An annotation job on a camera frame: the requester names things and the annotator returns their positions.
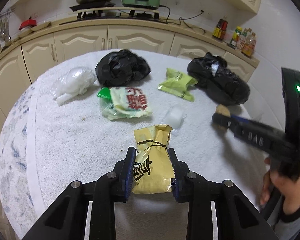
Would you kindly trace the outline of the grey sleeve forearm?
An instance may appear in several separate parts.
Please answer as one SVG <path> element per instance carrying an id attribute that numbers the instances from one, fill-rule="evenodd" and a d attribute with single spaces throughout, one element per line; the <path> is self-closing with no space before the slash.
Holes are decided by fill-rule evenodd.
<path id="1" fill-rule="evenodd" d="M 300 207 L 292 215 L 285 215 L 284 200 L 285 198 L 281 196 L 267 223 L 279 239 L 295 239 L 300 232 Z"/>

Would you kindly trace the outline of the person's right hand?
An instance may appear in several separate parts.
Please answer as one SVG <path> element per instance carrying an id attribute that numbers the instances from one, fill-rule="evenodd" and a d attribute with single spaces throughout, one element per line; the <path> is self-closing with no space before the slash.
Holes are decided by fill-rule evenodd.
<path id="1" fill-rule="evenodd" d="M 285 197 L 283 212 L 285 215 L 292 215 L 300 208 L 300 177 L 292 181 L 282 176 L 277 170 L 269 170 L 263 177 L 263 187 L 260 196 L 260 204 L 264 205 L 270 198 L 270 186 L 274 185 Z"/>

